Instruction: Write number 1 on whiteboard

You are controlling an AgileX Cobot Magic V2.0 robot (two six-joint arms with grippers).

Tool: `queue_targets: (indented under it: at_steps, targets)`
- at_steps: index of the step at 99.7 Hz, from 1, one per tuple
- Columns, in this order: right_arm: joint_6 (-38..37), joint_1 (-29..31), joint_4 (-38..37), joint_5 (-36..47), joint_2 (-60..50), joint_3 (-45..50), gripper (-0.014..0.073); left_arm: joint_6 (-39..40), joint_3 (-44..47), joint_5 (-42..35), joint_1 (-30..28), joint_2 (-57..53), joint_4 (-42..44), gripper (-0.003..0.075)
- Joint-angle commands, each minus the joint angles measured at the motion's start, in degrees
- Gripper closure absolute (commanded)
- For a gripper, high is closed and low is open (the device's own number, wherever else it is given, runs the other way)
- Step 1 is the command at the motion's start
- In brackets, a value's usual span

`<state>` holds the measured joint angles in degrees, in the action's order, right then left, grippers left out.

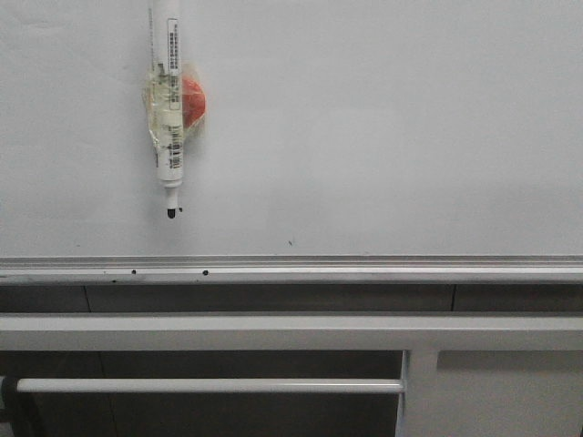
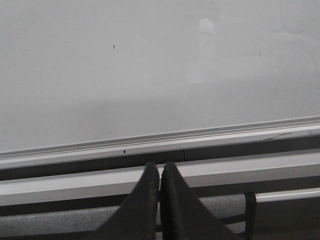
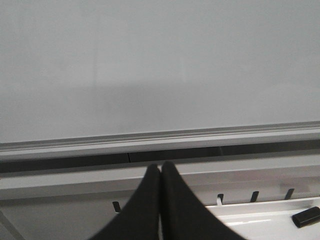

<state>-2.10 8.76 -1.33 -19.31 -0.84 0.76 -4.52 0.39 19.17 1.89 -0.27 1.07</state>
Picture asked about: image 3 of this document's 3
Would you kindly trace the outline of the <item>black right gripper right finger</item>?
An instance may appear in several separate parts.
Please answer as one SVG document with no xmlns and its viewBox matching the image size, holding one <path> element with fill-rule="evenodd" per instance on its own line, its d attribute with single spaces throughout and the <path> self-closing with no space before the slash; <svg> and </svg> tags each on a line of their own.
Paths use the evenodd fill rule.
<svg viewBox="0 0 320 240">
<path fill-rule="evenodd" d="M 161 224 L 165 240 L 240 238 L 239 234 L 211 214 L 169 161 L 161 167 Z"/>
</svg>

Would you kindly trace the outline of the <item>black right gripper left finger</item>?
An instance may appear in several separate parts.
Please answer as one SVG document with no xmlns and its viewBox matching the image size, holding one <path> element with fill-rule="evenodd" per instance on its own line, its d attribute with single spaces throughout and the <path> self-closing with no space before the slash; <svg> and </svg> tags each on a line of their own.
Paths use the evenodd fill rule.
<svg viewBox="0 0 320 240">
<path fill-rule="evenodd" d="M 160 170 L 151 164 L 124 208 L 92 240 L 158 240 Z"/>
</svg>

